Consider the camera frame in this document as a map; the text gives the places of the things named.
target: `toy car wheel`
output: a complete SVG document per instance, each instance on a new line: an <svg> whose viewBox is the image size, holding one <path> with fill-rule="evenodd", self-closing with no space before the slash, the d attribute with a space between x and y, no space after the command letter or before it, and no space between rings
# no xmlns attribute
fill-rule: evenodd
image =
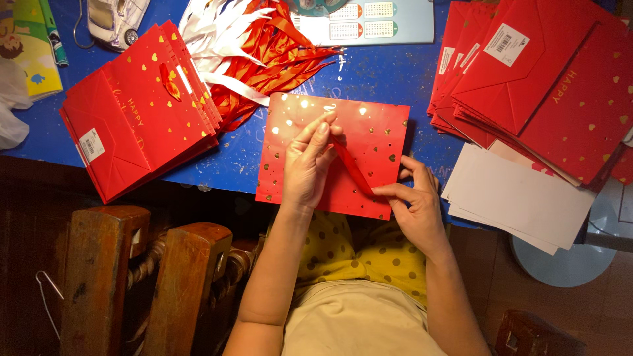
<svg viewBox="0 0 633 356"><path fill-rule="evenodd" d="M136 33L134 29L128 29L127 31L125 31L125 43L127 43L128 46L131 46L132 43L134 43L138 39L139 34Z"/></svg>

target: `cd disc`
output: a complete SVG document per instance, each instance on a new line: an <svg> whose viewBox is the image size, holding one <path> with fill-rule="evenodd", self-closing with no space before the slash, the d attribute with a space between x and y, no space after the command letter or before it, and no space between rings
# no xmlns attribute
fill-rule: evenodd
<svg viewBox="0 0 633 356"><path fill-rule="evenodd" d="M345 5L348 0L284 0L290 10L303 16L327 16Z"/></svg>

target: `plastic bag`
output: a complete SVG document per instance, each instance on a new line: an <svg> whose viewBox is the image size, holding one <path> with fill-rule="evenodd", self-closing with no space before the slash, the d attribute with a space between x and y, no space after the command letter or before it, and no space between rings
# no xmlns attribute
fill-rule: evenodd
<svg viewBox="0 0 633 356"><path fill-rule="evenodd" d="M28 109L27 80L15 62L0 58L0 149L18 146L28 135L28 125L13 116L11 109Z"/></svg>

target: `woman's left hand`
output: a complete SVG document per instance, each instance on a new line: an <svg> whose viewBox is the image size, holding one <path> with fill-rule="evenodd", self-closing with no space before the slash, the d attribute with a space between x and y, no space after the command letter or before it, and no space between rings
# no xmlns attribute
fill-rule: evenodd
<svg viewBox="0 0 633 356"><path fill-rule="evenodd" d="M285 151L284 193L282 206L312 213L323 195L327 170L336 158L336 150L327 147L330 132L343 133L332 125L336 113L331 111L308 124Z"/></svg>

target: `pile of ribbons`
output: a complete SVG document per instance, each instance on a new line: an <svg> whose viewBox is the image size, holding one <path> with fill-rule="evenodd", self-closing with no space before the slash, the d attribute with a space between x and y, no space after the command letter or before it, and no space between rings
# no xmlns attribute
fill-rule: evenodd
<svg viewBox="0 0 633 356"><path fill-rule="evenodd" d="M190 0L179 31L213 102L233 131L268 95L301 85L339 54L316 48L279 0Z"/></svg>

